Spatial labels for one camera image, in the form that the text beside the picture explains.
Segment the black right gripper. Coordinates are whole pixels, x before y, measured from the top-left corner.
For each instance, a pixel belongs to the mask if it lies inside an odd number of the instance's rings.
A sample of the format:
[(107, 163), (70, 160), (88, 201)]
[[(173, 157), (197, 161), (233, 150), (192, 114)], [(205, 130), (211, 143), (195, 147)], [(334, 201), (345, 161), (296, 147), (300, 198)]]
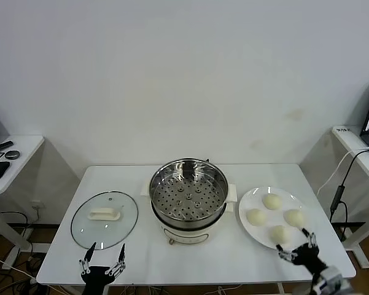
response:
[(304, 266), (310, 273), (321, 273), (327, 266), (318, 258), (319, 247), (316, 235), (305, 228), (302, 228), (301, 232), (306, 237), (306, 242), (293, 251), (287, 251), (280, 244), (277, 244), (278, 255), (281, 259), (296, 266)]

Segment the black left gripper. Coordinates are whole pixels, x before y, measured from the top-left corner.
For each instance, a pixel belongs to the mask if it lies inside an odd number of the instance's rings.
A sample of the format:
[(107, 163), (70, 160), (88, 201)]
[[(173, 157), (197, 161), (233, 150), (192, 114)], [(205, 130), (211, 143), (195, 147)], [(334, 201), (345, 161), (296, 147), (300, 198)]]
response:
[(96, 242), (86, 251), (84, 258), (79, 260), (81, 278), (85, 283), (82, 295), (103, 295), (105, 287), (114, 282), (114, 276), (119, 276), (126, 268), (125, 244), (122, 245), (118, 260), (112, 267), (89, 267), (95, 246)]

